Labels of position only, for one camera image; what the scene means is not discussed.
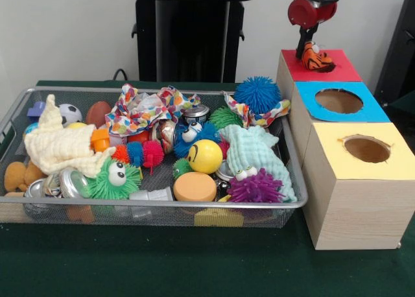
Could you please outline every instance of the orange tiger toy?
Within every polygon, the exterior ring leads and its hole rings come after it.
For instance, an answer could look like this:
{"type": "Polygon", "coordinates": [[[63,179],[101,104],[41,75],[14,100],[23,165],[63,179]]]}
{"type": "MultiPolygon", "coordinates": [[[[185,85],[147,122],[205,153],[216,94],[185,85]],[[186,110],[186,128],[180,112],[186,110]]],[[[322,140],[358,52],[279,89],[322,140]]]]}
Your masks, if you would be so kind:
{"type": "Polygon", "coordinates": [[[306,42],[302,62],[306,69],[317,72],[332,72],[336,65],[327,53],[320,54],[320,49],[314,42],[306,42]]]}

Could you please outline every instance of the round hole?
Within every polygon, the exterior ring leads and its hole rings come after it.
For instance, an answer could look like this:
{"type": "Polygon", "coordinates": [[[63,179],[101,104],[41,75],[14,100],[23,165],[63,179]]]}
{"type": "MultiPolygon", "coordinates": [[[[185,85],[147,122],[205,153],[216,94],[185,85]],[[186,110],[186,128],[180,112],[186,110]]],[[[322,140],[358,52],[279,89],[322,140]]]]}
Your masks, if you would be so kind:
{"type": "Polygon", "coordinates": [[[337,113],[356,113],[363,108],[361,99],[344,89],[325,89],[316,94],[316,100],[324,108],[337,113]]]}
{"type": "Polygon", "coordinates": [[[390,156],[390,149],[386,143],[369,136],[352,136],[344,142],[347,151],[362,161],[380,163],[390,156]]]}

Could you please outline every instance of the cream knitted toy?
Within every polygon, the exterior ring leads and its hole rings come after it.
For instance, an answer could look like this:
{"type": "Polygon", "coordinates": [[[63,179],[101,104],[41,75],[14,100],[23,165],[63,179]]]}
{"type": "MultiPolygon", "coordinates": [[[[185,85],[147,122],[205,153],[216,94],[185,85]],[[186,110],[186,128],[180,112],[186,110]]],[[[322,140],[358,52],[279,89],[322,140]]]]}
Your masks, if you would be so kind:
{"type": "Polygon", "coordinates": [[[25,137],[27,154],[45,174],[73,167],[85,176],[94,178],[101,171],[105,160],[115,152],[115,148],[94,154],[89,147],[93,130],[93,125],[74,130],[65,129],[59,108],[54,103],[54,95],[48,95],[38,129],[25,137]]]}
{"type": "Polygon", "coordinates": [[[222,137],[230,143],[228,150],[228,165],[231,172],[236,175],[238,171],[245,171],[249,166],[258,171],[264,168],[273,175],[275,180],[281,180],[283,186],[280,193],[285,202],[296,202],[297,197],[292,190],[290,174],[283,162],[271,149],[278,142],[273,136],[260,126],[251,126],[248,129],[239,125],[228,125],[219,130],[222,137]]]}

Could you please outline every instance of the cardboard box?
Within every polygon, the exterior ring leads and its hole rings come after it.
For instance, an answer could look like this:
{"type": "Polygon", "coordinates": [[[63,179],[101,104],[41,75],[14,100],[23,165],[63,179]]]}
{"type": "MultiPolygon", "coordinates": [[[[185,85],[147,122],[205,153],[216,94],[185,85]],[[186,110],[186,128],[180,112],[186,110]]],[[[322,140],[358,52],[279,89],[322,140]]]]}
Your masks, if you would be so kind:
{"type": "Polygon", "coordinates": [[[304,68],[302,61],[296,58],[295,50],[283,49],[279,55],[277,71],[277,84],[281,96],[291,99],[295,82],[321,81],[321,82],[362,82],[361,77],[350,63],[344,51],[332,49],[326,51],[337,65],[329,73],[318,73],[304,68]]]}
{"type": "Polygon", "coordinates": [[[303,173],[317,250],[398,247],[415,210],[415,156],[392,123],[314,123],[303,173]]]}
{"type": "Polygon", "coordinates": [[[289,121],[300,165],[313,123],[390,122],[362,82],[296,82],[289,121]]]}

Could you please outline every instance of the yellow smiley ball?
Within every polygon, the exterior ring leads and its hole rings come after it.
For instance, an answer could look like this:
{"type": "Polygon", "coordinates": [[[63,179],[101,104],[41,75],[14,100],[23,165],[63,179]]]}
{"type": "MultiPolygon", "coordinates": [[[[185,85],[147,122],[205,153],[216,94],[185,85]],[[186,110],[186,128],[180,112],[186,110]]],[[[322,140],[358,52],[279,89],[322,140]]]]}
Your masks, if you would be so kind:
{"type": "Polygon", "coordinates": [[[194,171],[211,174],[222,164],[222,150],[214,141],[202,139],[192,145],[187,160],[194,171]]]}

